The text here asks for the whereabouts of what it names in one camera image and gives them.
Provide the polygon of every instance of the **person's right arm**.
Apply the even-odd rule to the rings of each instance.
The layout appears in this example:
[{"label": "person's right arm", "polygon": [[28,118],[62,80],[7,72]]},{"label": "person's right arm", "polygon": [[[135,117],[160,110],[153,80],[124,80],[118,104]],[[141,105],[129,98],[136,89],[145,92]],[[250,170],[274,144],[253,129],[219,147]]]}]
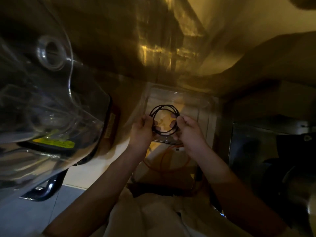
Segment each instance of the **person's right arm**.
[{"label": "person's right arm", "polygon": [[273,210],[248,190],[228,165],[207,145],[197,122],[179,116],[179,138],[187,154],[201,167],[226,217],[253,236],[277,236],[286,224]]}]

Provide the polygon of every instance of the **cable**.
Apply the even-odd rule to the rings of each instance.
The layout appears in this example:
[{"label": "cable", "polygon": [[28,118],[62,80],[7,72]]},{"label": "cable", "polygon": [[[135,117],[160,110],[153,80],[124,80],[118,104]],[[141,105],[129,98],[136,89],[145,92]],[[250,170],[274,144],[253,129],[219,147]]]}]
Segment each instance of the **cable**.
[{"label": "cable", "polygon": [[185,167],[190,163],[191,158],[190,158],[189,156],[188,156],[188,160],[186,161],[186,163],[185,163],[183,166],[181,166],[181,167],[179,167],[179,168],[176,168],[176,169],[172,169],[172,170],[162,170],[162,162],[163,162],[163,159],[164,159],[165,155],[167,154],[168,151],[170,151],[170,150],[173,149],[173,148],[177,148],[177,147],[183,147],[183,146],[182,146],[182,145],[169,146],[169,147],[165,150],[165,152],[164,152],[164,154],[162,155],[161,160],[160,160],[160,169],[159,169],[159,170],[158,170],[158,169],[155,169],[155,168],[153,168],[153,167],[151,167],[150,165],[148,165],[148,164],[145,162],[145,160],[143,160],[143,163],[144,163],[149,169],[151,169],[151,170],[153,170],[153,171],[156,171],[156,172],[159,172],[159,173],[173,173],[173,172],[176,172],[176,171],[180,171],[180,170],[182,170],[183,168],[185,168]]},{"label": "cable", "polygon": [[[164,110],[164,111],[169,111],[171,112],[172,114],[174,114],[176,117],[178,117],[180,115],[179,111],[177,110],[177,108],[175,108],[173,105],[158,105],[156,106],[154,109],[152,109],[152,111],[150,112],[150,116],[153,118],[153,120],[155,119],[156,117],[156,114],[158,113],[158,111],[161,111],[161,110]],[[174,126],[168,130],[168,131],[158,131],[156,130],[156,128],[153,126],[153,131],[155,133],[157,133],[158,135],[162,135],[162,136],[169,136],[169,135],[173,135],[174,133],[176,133],[177,131],[179,130],[179,127],[177,125],[177,122],[174,124]]]}]

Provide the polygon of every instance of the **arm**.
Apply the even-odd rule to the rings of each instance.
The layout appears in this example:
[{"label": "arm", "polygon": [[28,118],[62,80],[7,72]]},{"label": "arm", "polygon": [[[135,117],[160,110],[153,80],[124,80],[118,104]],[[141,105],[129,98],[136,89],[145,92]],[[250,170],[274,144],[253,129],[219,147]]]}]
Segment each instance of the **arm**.
[{"label": "arm", "polygon": [[248,190],[228,165],[207,145],[200,127],[188,116],[178,117],[179,138],[188,155],[201,167],[227,218],[254,236],[276,236],[287,227],[283,220]]},{"label": "arm", "polygon": [[127,149],[44,230],[49,237],[89,236],[103,225],[132,172],[145,158],[152,141],[150,116],[133,124]]}]

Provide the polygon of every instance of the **forearm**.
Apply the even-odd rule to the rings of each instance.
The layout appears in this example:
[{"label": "forearm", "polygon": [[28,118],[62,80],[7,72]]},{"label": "forearm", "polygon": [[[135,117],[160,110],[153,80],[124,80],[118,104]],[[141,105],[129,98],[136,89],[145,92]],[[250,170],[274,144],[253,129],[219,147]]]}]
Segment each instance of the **forearm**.
[{"label": "forearm", "polygon": [[276,236],[286,224],[248,190],[210,148],[195,157],[211,184],[227,218],[254,236]]},{"label": "forearm", "polygon": [[127,148],[80,197],[45,229],[49,237],[89,236],[104,224],[145,153]]}]

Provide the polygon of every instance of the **tile floor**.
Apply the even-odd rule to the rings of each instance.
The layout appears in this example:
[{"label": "tile floor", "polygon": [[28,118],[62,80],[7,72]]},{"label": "tile floor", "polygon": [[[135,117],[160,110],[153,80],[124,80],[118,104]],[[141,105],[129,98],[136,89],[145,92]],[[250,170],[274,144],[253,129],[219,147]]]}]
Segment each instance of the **tile floor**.
[{"label": "tile floor", "polygon": [[41,233],[84,190],[62,186],[51,198],[42,202],[16,199],[0,207],[0,235],[28,237]]}]

